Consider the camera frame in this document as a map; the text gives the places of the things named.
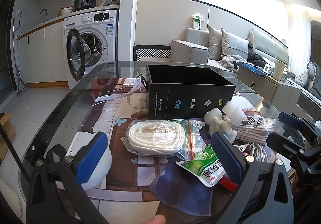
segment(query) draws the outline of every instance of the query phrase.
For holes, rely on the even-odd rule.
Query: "human hand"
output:
[[[166,218],[163,215],[157,215],[145,224],[166,224]]]

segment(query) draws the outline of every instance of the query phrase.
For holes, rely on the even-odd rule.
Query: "glass table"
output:
[[[65,156],[66,152],[72,155],[72,147],[74,147],[74,139],[78,131],[92,134],[103,130],[109,133],[109,145],[113,156],[113,174],[109,172],[101,184],[87,190],[86,193],[109,223],[131,222],[139,224],[144,223],[155,214],[165,215],[167,223],[201,223],[213,219],[231,195],[223,187],[216,185],[207,188],[188,172],[177,170],[176,157],[137,157],[127,150],[120,154],[123,147],[120,148],[122,143],[119,142],[119,138],[124,134],[121,131],[127,128],[126,124],[129,124],[133,118],[147,119],[145,93],[142,89],[133,93],[129,99],[127,95],[127,98],[120,98],[115,102],[107,101],[111,103],[108,104],[109,108],[105,110],[102,107],[105,107],[107,103],[95,102],[103,89],[113,95],[130,92],[134,79],[139,79],[140,74],[146,75],[147,64],[194,66],[214,70],[236,85],[235,91],[245,97],[264,117],[274,118],[276,131],[304,146],[304,139],[298,131],[279,122],[279,111],[275,107],[223,70],[208,65],[173,62],[112,62],[100,64],[85,75],[48,116],[23,157],[22,163],[28,175],[32,175],[33,167],[39,159],[49,158],[59,161],[59,154],[61,158]],[[120,127],[122,122],[124,122],[125,128]],[[171,170],[176,171],[172,173],[174,177],[171,179],[176,183],[166,189],[164,187],[164,190],[172,189],[173,192],[157,191],[159,185],[157,178],[168,174]],[[191,176],[194,178],[192,179],[193,183],[184,183],[187,179],[189,182]],[[21,173],[19,174],[19,184],[21,193],[26,198],[28,182]],[[72,207],[68,205],[69,200],[63,187],[60,188],[58,189],[59,194],[66,210],[71,215],[77,216]],[[195,204],[194,201],[190,205],[184,204],[184,201],[193,198],[191,189],[199,189],[198,193],[204,194],[203,197],[197,198],[202,200],[202,203]]]

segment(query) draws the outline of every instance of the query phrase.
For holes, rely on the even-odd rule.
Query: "wooden baseboard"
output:
[[[57,81],[57,82],[29,83],[29,84],[26,84],[26,86],[29,88],[68,87],[68,82]]]

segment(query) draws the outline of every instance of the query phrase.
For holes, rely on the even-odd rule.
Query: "energy label sticker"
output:
[[[113,35],[114,34],[114,25],[113,24],[108,24],[106,26],[107,31],[106,31],[106,35]]]

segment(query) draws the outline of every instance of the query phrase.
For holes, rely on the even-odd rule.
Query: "lower cabinet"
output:
[[[18,40],[21,77],[25,83],[66,81],[62,22]]]

